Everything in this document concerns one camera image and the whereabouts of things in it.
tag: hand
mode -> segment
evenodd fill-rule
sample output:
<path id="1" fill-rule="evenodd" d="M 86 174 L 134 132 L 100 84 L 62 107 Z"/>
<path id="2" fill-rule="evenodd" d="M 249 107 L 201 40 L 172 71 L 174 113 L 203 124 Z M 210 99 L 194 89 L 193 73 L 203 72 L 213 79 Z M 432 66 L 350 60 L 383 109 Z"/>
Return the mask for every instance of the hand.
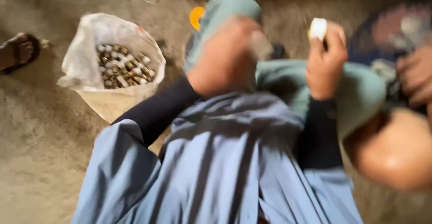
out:
<path id="1" fill-rule="evenodd" d="M 432 46 L 424 46 L 396 62 L 402 91 L 411 106 L 432 103 Z"/>
<path id="2" fill-rule="evenodd" d="M 312 38 L 309 42 L 306 82 L 310 95 L 316 100 L 333 98 L 343 73 L 343 64 L 348 58 L 345 32 L 341 25 L 327 22 L 325 39 L 328 44 L 327 52 L 318 38 Z"/>
<path id="3" fill-rule="evenodd" d="M 205 42 L 197 65 L 187 73 L 197 94 L 209 98 L 245 88 L 256 68 L 249 56 L 254 31 L 261 31 L 257 22 L 234 17 Z"/>

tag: plastic bag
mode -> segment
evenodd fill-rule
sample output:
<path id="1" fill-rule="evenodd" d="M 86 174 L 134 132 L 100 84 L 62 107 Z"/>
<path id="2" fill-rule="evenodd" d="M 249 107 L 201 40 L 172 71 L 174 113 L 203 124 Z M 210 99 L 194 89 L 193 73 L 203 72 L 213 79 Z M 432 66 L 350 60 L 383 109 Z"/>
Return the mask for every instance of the plastic bag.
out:
<path id="1" fill-rule="evenodd" d="M 116 44 L 127 47 L 134 57 L 143 52 L 156 72 L 153 82 L 107 90 L 99 72 L 96 45 Z M 103 13 L 83 16 L 78 31 L 62 63 L 66 74 L 57 81 L 62 87 L 78 92 L 85 102 L 108 122 L 152 96 L 165 76 L 165 58 L 154 39 L 134 23 Z"/>

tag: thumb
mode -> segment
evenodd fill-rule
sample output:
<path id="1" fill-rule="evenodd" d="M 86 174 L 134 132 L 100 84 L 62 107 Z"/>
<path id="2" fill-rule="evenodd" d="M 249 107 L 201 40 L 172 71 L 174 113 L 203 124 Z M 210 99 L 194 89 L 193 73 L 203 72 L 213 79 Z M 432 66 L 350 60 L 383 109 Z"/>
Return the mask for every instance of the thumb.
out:
<path id="1" fill-rule="evenodd" d="M 318 38 L 313 38 L 309 41 L 310 51 L 309 57 L 322 57 L 324 53 L 324 44 Z"/>

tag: yellow object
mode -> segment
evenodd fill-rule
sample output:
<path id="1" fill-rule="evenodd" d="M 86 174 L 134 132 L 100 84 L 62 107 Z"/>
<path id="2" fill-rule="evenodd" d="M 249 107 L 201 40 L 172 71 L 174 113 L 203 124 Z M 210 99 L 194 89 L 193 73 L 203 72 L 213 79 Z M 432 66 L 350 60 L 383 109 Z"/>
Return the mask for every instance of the yellow object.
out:
<path id="1" fill-rule="evenodd" d="M 189 20 L 197 31 L 200 30 L 200 19 L 201 17 L 204 17 L 205 12 L 206 10 L 203 7 L 195 7 L 189 14 Z"/>

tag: floor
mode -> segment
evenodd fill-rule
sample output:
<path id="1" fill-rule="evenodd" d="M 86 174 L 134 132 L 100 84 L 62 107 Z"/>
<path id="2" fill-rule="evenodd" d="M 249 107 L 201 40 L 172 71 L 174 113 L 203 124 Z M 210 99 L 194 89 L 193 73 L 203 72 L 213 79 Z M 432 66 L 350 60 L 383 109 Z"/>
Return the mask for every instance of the floor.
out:
<path id="1" fill-rule="evenodd" d="M 381 0 L 263 0 L 265 32 L 289 57 L 307 55 L 305 21 L 325 17 L 348 35 Z M 0 76 L 0 218 L 3 223 L 70 222 L 94 138 L 107 125 L 71 90 L 56 85 L 62 58 L 86 13 L 104 12 L 139 24 L 166 42 L 165 84 L 179 75 L 181 50 L 193 31 L 189 12 L 203 0 L 0 0 L 0 40 L 31 32 L 52 42 L 40 59 Z M 432 195 L 397 193 L 353 176 L 365 223 L 432 223 Z"/>

